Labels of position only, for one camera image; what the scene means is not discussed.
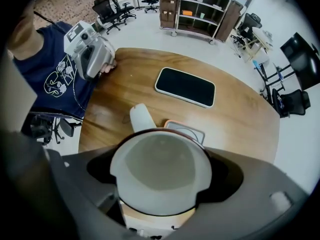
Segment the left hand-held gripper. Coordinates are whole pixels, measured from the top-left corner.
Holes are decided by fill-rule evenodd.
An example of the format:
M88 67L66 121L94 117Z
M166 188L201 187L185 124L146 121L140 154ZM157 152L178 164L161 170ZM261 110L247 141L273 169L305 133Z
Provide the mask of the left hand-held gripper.
M115 65L115 49L96 32L91 24L81 20L64 35L64 52L74 61L80 77L92 81L105 65Z

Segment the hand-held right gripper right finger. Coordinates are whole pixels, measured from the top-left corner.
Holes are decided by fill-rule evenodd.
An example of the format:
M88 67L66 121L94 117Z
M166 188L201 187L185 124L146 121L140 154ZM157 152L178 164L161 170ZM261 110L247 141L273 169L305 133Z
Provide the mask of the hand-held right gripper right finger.
M243 173L239 189L219 203L198 206L174 240L264 240L289 223L309 195L272 163L208 148L214 158L228 159Z

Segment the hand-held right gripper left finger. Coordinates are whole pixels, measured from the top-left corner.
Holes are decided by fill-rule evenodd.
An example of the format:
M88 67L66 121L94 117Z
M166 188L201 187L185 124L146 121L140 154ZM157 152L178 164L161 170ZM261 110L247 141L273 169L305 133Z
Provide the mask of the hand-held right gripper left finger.
M80 237L127 235L116 185L101 183L87 172L88 161L104 154L111 154L111 149L65 156L55 150L46 150L59 194Z

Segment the person's left hand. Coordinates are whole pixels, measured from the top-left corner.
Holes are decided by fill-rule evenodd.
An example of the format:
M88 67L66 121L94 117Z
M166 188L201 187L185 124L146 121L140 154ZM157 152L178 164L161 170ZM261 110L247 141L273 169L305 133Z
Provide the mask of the person's left hand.
M109 73L111 70L113 70L115 67L117 66L117 61L115 58L113 58L113 60L110 63L104 63L99 72L100 73Z

